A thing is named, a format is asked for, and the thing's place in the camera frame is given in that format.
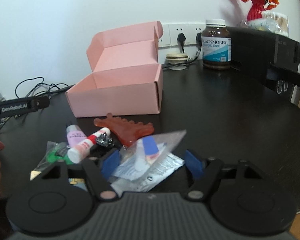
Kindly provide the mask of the clear bag with sachets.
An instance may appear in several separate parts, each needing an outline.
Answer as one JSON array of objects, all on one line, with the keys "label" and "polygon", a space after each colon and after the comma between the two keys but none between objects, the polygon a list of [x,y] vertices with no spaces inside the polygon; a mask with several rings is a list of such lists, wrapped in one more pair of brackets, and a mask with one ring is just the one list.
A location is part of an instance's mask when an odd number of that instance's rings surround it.
[{"label": "clear bag with sachets", "polygon": [[119,196],[156,187],[184,165],[173,151],[185,135],[181,130],[138,139],[122,153],[122,162],[109,179],[111,187]]}]

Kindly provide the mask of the green item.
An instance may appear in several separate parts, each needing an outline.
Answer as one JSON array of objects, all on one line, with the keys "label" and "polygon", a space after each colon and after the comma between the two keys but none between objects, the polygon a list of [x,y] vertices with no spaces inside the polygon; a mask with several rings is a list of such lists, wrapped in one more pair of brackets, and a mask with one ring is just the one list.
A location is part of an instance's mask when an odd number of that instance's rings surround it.
[{"label": "green item", "polygon": [[46,145],[46,154],[39,162],[39,164],[30,172],[30,180],[33,180],[41,174],[46,168],[55,162],[64,161],[67,165],[73,164],[68,157],[69,146],[66,142],[52,142],[48,141]]}]

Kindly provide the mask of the black rhinestone hair clip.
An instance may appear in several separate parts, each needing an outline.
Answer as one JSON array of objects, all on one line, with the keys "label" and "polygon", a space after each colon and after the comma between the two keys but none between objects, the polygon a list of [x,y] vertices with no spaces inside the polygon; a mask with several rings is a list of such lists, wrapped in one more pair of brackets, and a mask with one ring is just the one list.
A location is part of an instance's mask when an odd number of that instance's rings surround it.
[{"label": "black rhinestone hair clip", "polygon": [[100,158],[111,150],[120,150],[121,147],[122,144],[117,138],[113,139],[111,136],[104,133],[97,137],[96,145],[90,149],[90,155]]}]

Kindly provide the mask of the red white small tube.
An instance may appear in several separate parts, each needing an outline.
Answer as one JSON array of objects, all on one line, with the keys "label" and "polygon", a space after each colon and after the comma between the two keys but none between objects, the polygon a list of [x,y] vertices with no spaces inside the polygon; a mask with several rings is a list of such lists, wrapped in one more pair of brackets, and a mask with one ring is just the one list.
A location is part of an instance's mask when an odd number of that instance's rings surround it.
[{"label": "red white small tube", "polygon": [[107,127],[102,127],[97,132],[91,134],[83,141],[79,142],[76,146],[68,150],[68,157],[74,163],[78,164],[90,154],[90,149],[96,145],[96,139],[100,135],[106,133],[110,136],[111,131]]}]

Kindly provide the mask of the purple cosmetic tube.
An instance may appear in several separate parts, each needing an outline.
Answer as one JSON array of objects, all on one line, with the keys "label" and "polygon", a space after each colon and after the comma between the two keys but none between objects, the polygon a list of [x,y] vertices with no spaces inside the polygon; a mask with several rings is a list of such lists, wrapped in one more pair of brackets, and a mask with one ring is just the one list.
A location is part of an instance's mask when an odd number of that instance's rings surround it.
[{"label": "purple cosmetic tube", "polygon": [[76,146],[79,142],[87,138],[85,133],[74,124],[70,124],[66,127],[66,138],[70,148]]}]

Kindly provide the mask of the orange translucent comb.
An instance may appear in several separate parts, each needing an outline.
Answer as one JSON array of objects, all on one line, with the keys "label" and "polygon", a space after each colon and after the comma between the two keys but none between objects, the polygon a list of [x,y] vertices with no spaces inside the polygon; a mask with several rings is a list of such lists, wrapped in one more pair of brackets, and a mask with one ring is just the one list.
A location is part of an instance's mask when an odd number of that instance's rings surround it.
[{"label": "orange translucent comb", "polygon": [[115,134],[121,144],[126,147],[130,147],[138,139],[154,133],[152,123],[128,121],[125,118],[113,116],[111,113],[108,113],[104,119],[95,118],[94,125],[110,129],[111,133]]}]

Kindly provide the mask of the pink cardboard box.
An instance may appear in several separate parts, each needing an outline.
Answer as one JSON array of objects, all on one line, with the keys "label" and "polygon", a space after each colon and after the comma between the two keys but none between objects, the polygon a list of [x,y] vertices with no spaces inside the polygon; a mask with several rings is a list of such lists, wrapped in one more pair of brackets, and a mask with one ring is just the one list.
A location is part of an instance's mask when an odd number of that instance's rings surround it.
[{"label": "pink cardboard box", "polygon": [[158,114],[163,70],[158,63],[159,21],[97,33],[87,48],[92,73],[66,92],[77,118]]}]

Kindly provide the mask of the black box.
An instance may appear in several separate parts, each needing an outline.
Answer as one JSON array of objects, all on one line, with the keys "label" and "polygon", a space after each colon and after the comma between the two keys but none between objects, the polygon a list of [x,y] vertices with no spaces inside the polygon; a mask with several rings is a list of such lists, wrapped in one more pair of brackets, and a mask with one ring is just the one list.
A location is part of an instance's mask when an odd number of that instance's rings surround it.
[{"label": "black box", "polygon": [[260,81],[278,81],[279,70],[297,72],[300,42],[269,31],[228,27],[231,36],[231,64]]}]

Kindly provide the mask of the brown supplement bottle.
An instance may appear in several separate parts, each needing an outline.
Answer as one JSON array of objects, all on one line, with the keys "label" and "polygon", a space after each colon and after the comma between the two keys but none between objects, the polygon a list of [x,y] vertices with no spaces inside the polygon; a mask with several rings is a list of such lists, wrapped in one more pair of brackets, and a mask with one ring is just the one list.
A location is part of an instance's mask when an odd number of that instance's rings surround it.
[{"label": "brown supplement bottle", "polygon": [[228,69],[231,66],[231,36],[225,20],[210,19],[202,32],[203,66]]}]

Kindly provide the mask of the black plug right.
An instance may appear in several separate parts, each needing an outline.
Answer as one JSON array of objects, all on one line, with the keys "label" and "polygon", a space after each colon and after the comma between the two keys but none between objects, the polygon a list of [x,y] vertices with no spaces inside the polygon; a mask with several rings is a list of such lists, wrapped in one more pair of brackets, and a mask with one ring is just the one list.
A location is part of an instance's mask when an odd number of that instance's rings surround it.
[{"label": "black plug right", "polygon": [[197,45],[197,51],[200,53],[202,49],[202,33],[197,33],[196,45]]}]

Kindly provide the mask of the black plug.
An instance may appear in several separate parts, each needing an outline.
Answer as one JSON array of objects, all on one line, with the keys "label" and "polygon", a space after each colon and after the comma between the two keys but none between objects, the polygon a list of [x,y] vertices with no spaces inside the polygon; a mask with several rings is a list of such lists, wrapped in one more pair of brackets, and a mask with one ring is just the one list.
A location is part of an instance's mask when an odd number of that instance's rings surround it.
[{"label": "black plug", "polygon": [[197,51],[200,53],[202,49],[202,33],[197,33],[196,45],[197,45]]},{"label": "black plug", "polygon": [[185,51],[184,51],[184,43],[186,41],[186,36],[184,35],[184,33],[179,33],[178,34],[177,41],[180,44],[181,52],[185,53]]}]

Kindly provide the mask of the black plug left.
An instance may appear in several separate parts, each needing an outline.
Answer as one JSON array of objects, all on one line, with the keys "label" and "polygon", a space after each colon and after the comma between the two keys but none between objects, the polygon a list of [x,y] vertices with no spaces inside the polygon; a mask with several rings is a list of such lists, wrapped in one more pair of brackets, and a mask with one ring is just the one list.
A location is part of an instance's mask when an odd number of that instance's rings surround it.
[{"label": "black plug left", "polygon": [[184,35],[184,33],[179,33],[178,34],[177,41],[180,44],[181,52],[185,53],[185,51],[184,51],[184,43],[186,41],[186,36]]}]

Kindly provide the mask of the plastic bag on box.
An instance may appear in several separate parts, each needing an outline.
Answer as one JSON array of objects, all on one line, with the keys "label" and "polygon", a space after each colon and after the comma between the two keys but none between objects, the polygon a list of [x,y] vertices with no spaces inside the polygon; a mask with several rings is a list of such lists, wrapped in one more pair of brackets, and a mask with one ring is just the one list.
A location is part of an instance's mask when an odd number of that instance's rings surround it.
[{"label": "plastic bag on box", "polygon": [[256,30],[267,31],[268,30],[268,23],[264,19],[256,19],[251,21],[241,21],[237,24],[240,28],[250,28]]}]

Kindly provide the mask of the cotton swab container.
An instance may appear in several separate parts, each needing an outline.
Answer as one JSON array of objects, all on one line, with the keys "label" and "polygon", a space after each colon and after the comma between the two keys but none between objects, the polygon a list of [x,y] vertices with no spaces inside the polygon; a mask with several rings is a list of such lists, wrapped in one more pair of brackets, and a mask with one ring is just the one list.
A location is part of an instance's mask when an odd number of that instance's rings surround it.
[{"label": "cotton swab container", "polygon": [[270,31],[286,37],[289,36],[288,16],[279,12],[266,10],[262,12],[262,18],[270,21]]}]

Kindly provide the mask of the red vase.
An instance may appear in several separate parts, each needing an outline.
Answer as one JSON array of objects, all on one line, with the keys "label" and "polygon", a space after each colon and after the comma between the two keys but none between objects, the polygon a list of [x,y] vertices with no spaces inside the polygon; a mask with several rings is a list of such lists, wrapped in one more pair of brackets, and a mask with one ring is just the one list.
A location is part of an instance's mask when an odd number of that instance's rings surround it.
[{"label": "red vase", "polygon": [[252,21],[262,18],[262,12],[265,11],[264,0],[251,0],[252,6],[248,12],[247,20]]}]

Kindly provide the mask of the white wall socket strip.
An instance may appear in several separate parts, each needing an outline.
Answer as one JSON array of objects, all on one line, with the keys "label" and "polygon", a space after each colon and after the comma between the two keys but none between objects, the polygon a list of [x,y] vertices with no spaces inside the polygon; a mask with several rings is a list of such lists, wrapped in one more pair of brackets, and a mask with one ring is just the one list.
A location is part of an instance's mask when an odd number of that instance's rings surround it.
[{"label": "white wall socket strip", "polygon": [[163,35],[159,38],[159,47],[175,47],[180,45],[182,38],[185,38],[183,44],[196,45],[196,37],[205,29],[205,23],[172,23],[163,24]]}]

